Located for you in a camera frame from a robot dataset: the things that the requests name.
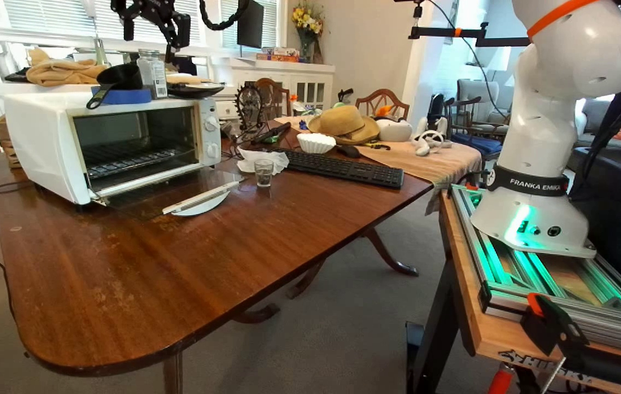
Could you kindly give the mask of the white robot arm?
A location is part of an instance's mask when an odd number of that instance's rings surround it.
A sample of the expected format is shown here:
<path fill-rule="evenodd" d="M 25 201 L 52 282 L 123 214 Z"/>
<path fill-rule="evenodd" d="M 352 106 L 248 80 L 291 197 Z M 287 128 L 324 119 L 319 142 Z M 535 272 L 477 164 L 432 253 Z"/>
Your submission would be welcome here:
<path fill-rule="evenodd" d="M 519 58 L 510 129 L 471 223 L 535 254 L 592 259 L 589 219 L 565 167 L 575 103 L 621 93 L 621 0 L 512 0 L 530 47 Z"/>

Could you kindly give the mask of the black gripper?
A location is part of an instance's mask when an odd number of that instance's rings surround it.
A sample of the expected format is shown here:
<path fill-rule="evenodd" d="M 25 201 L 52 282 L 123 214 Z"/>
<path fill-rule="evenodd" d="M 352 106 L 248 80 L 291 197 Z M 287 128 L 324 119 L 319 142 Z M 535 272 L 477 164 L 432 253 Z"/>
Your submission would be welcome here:
<path fill-rule="evenodd" d="M 176 10 L 176 0 L 109 0 L 109 10 L 123 22 L 123 39 L 135 37 L 135 19 L 143 17 L 159 28 L 171 50 L 190 44 L 190 17 Z"/>

